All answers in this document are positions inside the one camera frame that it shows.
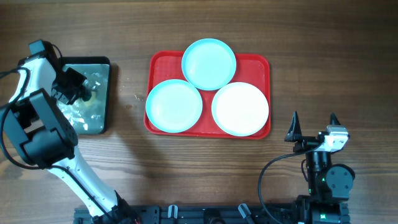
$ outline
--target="round plate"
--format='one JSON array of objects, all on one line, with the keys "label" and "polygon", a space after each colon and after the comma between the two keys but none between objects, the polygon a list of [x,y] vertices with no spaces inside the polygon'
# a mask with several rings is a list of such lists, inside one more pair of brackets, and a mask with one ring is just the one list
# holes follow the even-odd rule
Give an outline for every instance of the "round plate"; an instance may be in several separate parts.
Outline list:
[{"label": "round plate", "polygon": [[235,71],[235,55],[220,40],[198,40],[186,49],[182,57],[185,78],[201,90],[217,90],[227,85]]},{"label": "round plate", "polygon": [[159,83],[146,102],[149,120],[156,128],[168,133],[190,129],[198,121],[202,108],[199,91],[183,80]]},{"label": "round plate", "polygon": [[269,107],[264,94],[248,83],[230,83],[213,98],[211,113],[216,124],[233,136],[249,136],[267,122]]}]

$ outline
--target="wooden table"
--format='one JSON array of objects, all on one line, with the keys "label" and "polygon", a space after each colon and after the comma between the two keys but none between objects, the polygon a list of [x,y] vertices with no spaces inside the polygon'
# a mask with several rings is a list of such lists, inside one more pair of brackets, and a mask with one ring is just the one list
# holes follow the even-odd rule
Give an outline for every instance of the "wooden table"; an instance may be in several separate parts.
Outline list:
[{"label": "wooden table", "polygon": [[[309,136],[335,112],[351,135],[332,159],[357,175],[349,200],[352,223],[397,222],[396,1],[1,2],[0,70],[28,56],[27,44],[36,39],[57,44],[64,56],[105,55],[112,61],[109,129],[80,136],[79,145],[95,172],[130,204],[257,205],[261,168],[292,151],[283,138],[293,112]],[[151,57],[206,37],[270,62],[268,137],[178,138],[145,129],[145,100],[137,98],[146,97]],[[18,78],[0,81],[2,105]],[[61,180],[0,159],[0,223],[72,222],[82,202]],[[307,194],[302,159],[271,166],[263,182],[266,201]]]}]

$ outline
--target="red tray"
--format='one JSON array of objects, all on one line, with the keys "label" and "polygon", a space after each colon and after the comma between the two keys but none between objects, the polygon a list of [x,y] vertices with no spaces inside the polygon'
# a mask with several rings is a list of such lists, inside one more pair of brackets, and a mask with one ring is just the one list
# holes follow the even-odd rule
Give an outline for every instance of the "red tray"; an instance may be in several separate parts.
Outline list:
[{"label": "red tray", "polygon": [[[185,80],[181,69],[181,61],[184,52],[182,51],[161,51],[157,52],[150,61],[150,71],[148,79],[149,92],[162,81],[169,79]],[[157,129],[144,116],[145,127],[154,134],[171,136],[198,136],[207,138],[239,138],[239,139],[261,139],[268,135],[271,130],[271,88],[268,61],[261,55],[256,54],[235,54],[236,72],[231,82],[246,82],[254,85],[263,92],[269,104],[269,116],[266,125],[255,134],[246,137],[236,137],[221,130],[211,114],[211,102],[215,91],[199,90],[203,100],[203,111],[198,122],[190,129],[182,133],[166,133]]]}]

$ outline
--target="wooden tabletop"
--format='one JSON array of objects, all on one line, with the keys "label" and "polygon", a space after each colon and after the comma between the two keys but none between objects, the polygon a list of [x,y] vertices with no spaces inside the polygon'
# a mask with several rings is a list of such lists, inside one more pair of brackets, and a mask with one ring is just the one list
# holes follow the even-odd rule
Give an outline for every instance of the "wooden tabletop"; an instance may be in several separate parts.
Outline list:
[{"label": "wooden tabletop", "polygon": [[[109,129],[80,136],[83,157],[131,205],[259,204],[257,180],[292,152],[284,136],[295,110],[314,136],[335,112],[351,135],[334,154],[356,172],[352,223],[398,220],[398,3],[396,1],[1,1],[0,70],[48,40],[64,56],[107,56],[113,66]],[[272,130],[259,141],[155,136],[144,127],[151,57],[212,37],[271,65]],[[18,76],[0,81],[0,104]],[[308,187],[303,156],[269,168],[267,202]],[[45,170],[0,157],[0,223],[71,223],[83,203]]]}]

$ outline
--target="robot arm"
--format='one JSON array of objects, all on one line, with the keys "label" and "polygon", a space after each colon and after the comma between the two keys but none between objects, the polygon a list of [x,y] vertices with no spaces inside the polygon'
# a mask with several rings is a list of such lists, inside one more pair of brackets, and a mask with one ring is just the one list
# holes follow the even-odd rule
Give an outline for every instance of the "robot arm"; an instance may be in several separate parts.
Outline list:
[{"label": "robot arm", "polygon": [[[54,98],[72,104],[82,97],[85,77],[74,70],[63,73],[53,50],[51,53],[52,45],[41,40],[39,43],[41,51],[20,61],[16,94],[0,108],[4,131],[25,163],[48,169],[80,197],[94,223],[138,223],[135,211],[101,181],[81,156],[76,132],[56,106]],[[38,120],[42,126],[27,132]]]}]

